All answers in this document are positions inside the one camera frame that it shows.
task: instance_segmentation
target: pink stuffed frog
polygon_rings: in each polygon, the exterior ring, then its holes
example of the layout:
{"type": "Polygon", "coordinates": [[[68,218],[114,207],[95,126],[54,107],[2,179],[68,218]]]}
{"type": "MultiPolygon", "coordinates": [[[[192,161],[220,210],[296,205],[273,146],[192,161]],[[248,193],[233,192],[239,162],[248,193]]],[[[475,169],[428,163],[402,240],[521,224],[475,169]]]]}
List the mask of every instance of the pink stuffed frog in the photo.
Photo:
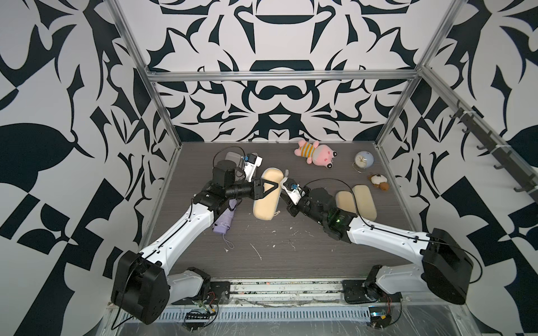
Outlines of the pink stuffed frog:
{"type": "Polygon", "coordinates": [[[308,164],[313,162],[316,166],[326,166],[327,168],[332,168],[332,159],[337,155],[329,146],[320,145],[319,141],[309,144],[303,139],[299,141],[299,148],[294,153],[297,156],[307,158],[306,163],[308,164]]]}

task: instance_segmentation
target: striped shirt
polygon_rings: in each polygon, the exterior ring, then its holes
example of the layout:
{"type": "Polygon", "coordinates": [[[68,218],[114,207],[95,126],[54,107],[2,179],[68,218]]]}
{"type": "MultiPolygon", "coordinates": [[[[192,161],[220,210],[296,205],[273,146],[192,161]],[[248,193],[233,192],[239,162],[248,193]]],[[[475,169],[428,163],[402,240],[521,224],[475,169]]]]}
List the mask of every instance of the striped shirt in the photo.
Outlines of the striped shirt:
{"type": "Polygon", "coordinates": [[[301,156],[303,158],[309,158],[314,153],[314,150],[314,145],[307,142],[304,146],[301,147],[301,156]]]}

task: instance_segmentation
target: black cable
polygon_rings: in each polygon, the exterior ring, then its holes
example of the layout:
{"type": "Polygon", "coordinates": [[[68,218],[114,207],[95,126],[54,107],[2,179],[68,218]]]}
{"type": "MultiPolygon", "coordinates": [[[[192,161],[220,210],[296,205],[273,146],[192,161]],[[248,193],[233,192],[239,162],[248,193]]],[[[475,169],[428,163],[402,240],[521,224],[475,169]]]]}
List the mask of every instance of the black cable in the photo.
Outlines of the black cable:
{"type": "MultiPolygon", "coordinates": [[[[150,256],[153,255],[153,253],[155,253],[158,249],[160,249],[164,243],[166,243],[173,235],[175,235],[182,227],[185,226],[185,224],[189,221],[190,217],[192,216],[193,214],[193,201],[194,199],[191,198],[190,199],[190,213],[189,213],[189,217],[185,220],[185,222],[183,223],[183,225],[181,225],[174,233],[172,233],[168,238],[166,238],[155,250],[153,250],[147,257],[144,257],[144,259],[147,259],[149,258],[150,256]]],[[[137,263],[137,265],[135,267],[133,267],[133,269],[131,270],[131,272],[129,273],[129,276],[127,277],[127,281],[125,281],[125,286],[123,287],[123,297],[122,297],[122,301],[120,302],[119,304],[119,309],[118,309],[118,313],[116,314],[116,318],[114,319],[114,322],[112,323],[112,328],[111,330],[115,330],[117,327],[121,326],[122,324],[124,324],[125,322],[127,322],[128,320],[132,319],[134,316],[131,316],[129,318],[126,318],[124,319],[123,321],[121,321],[117,326],[114,327],[114,323],[116,323],[117,319],[118,319],[118,316],[119,316],[119,313],[121,312],[122,310],[122,305],[123,305],[123,300],[125,299],[125,291],[127,290],[127,284],[129,283],[129,280],[131,279],[131,276],[133,275],[133,273],[135,272],[135,269],[141,264],[141,261],[139,261],[137,263]]]]}
{"type": "Polygon", "coordinates": [[[307,185],[309,185],[310,183],[312,182],[316,182],[316,181],[320,181],[320,180],[334,180],[334,181],[340,181],[342,183],[344,183],[350,190],[351,192],[351,196],[353,197],[353,202],[355,203],[355,210],[357,210],[357,215],[361,218],[361,220],[363,221],[363,223],[368,226],[369,228],[371,229],[376,229],[376,230],[380,230],[380,231],[384,231],[384,232],[388,232],[388,233],[391,233],[391,234],[395,234],[395,235],[399,235],[400,237],[404,237],[404,238],[407,238],[407,239],[412,239],[412,240],[418,240],[418,241],[426,241],[426,242],[431,242],[432,244],[439,244],[439,245],[447,245],[447,246],[450,246],[450,247],[453,247],[453,248],[457,248],[457,249],[460,249],[462,250],[463,252],[467,253],[468,255],[470,255],[471,257],[473,257],[476,262],[478,263],[478,266],[480,267],[480,275],[478,276],[478,278],[474,281],[471,281],[469,282],[469,284],[471,283],[475,283],[477,282],[478,280],[480,280],[482,278],[482,275],[484,273],[484,270],[482,268],[482,264],[480,264],[480,261],[478,260],[478,258],[475,257],[474,254],[472,254],[471,252],[467,251],[466,249],[464,248],[461,248],[459,246],[456,246],[456,245],[452,245],[452,244],[448,244],[446,242],[440,242],[440,241],[432,241],[432,240],[426,240],[426,239],[419,239],[419,238],[415,238],[415,237],[409,237],[409,236],[406,236],[404,234],[400,234],[400,233],[395,233],[395,232],[392,232],[392,231],[389,231],[389,230],[385,230],[385,229],[382,229],[382,228],[378,228],[378,227],[375,227],[374,225],[371,225],[371,224],[368,224],[364,218],[360,215],[360,212],[359,212],[359,207],[357,206],[357,200],[355,199],[355,194],[353,194],[353,189],[349,186],[349,184],[345,183],[344,181],[342,180],[339,180],[337,178],[332,178],[332,177],[324,177],[324,178],[318,178],[317,180],[313,180],[313,181],[310,181],[308,182],[307,184],[305,184],[305,187],[307,185]]]}
{"type": "Polygon", "coordinates": [[[185,316],[183,317],[183,324],[186,325],[186,321],[187,321],[187,314],[189,313],[197,313],[197,315],[204,315],[204,316],[214,316],[213,320],[209,321],[207,324],[205,324],[203,327],[207,327],[209,326],[211,323],[213,323],[216,319],[217,319],[217,315],[218,315],[218,311],[219,311],[219,308],[218,308],[218,303],[215,302],[215,304],[217,305],[217,311],[214,313],[214,314],[207,314],[206,312],[201,312],[200,309],[192,309],[191,311],[189,311],[188,313],[185,313],[185,316]]]}
{"type": "Polygon", "coordinates": [[[396,318],[396,320],[394,320],[394,321],[390,322],[389,324],[387,324],[387,327],[390,326],[390,325],[393,325],[396,322],[398,322],[398,320],[402,316],[402,310],[404,310],[404,307],[402,306],[402,301],[400,301],[400,314],[398,314],[398,317],[396,318]]]}
{"type": "Polygon", "coordinates": [[[183,228],[185,226],[185,224],[187,224],[187,222],[189,222],[189,219],[191,217],[191,215],[193,214],[193,202],[194,202],[194,199],[191,198],[190,199],[190,212],[189,212],[189,217],[185,220],[185,222],[177,229],[174,231],[174,233],[172,233],[171,235],[168,236],[168,238],[166,238],[156,249],[154,249],[147,257],[144,257],[144,259],[147,259],[149,258],[150,256],[153,255],[153,253],[157,252],[158,249],[160,249],[170,238],[172,238],[176,233],[179,232],[179,230],[181,230],[181,228],[183,228]]]}
{"type": "Polygon", "coordinates": [[[229,149],[229,148],[239,148],[241,149],[241,152],[243,152],[243,157],[245,157],[245,150],[243,150],[241,147],[239,146],[228,146],[226,148],[222,148],[220,151],[217,152],[217,154],[215,154],[215,156],[213,156],[213,167],[215,166],[215,158],[217,157],[217,155],[219,155],[220,152],[226,150],[226,149],[229,149]]]}
{"type": "Polygon", "coordinates": [[[208,324],[204,325],[204,327],[209,326],[211,323],[215,322],[215,320],[217,319],[217,316],[218,316],[218,303],[215,302],[215,304],[217,305],[217,312],[216,312],[216,314],[215,314],[215,317],[214,317],[213,320],[211,320],[208,324]]]}
{"type": "Polygon", "coordinates": [[[125,281],[125,285],[123,286],[123,291],[122,291],[123,292],[122,301],[119,303],[118,312],[116,314],[116,318],[114,318],[114,322],[112,322],[112,327],[110,328],[110,330],[115,330],[117,327],[121,326],[122,324],[124,324],[125,322],[127,322],[128,320],[130,320],[130,319],[132,319],[134,317],[134,316],[131,316],[129,318],[126,318],[123,321],[121,321],[117,326],[114,327],[114,324],[118,320],[119,313],[122,311],[123,300],[125,299],[125,291],[127,290],[127,284],[129,283],[129,280],[131,279],[131,276],[135,272],[136,268],[138,266],[140,266],[141,263],[142,263],[142,261],[138,261],[136,266],[134,266],[133,269],[131,270],[131,272],[129,273],[129,276],[127,277],[127,281],[125,281]]]}

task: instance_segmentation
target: alarm clock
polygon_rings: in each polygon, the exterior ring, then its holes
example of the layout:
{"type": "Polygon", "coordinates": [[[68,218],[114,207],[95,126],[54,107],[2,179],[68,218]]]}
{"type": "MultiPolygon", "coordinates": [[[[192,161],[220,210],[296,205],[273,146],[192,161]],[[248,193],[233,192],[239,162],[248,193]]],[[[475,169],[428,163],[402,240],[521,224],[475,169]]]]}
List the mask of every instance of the alarm clock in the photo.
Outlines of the alarm clock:
{"type": "Polygon", "coordinates": [[[362,171],[366,168],[369,168],[373,165],[373,155],[370,152],[367,151],[361,151],[355,155],[355,162],[353,163],[353,167],[356,171],[359,173],[362,173],[362,171]]]}

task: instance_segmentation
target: stuffed toy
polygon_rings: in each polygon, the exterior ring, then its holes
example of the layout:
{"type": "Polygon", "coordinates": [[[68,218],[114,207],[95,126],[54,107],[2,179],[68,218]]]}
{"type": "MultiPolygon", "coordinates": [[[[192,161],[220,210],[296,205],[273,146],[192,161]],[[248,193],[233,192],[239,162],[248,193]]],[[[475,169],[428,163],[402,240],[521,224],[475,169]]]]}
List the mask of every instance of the stuffed toy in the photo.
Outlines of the stuffed toy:
{"type": "Polygon", "coordinates": [[[376,188],[381,190],[388,190],[390,186],[388,185],[388,179],[383,175],[371,175],[368,176],[368,180],[373,183],[376,188]]]}
{"type": "Polygon", "coordinates": [[[294,151],[295,155],[302,156],[306,163],[314,163],[316,166],[332,168],[332,159],[337,155],[335,151],[327,145],[320,145],[319,141],[309,144],[305,140],[299,141],[299,148],[294,151]]]}

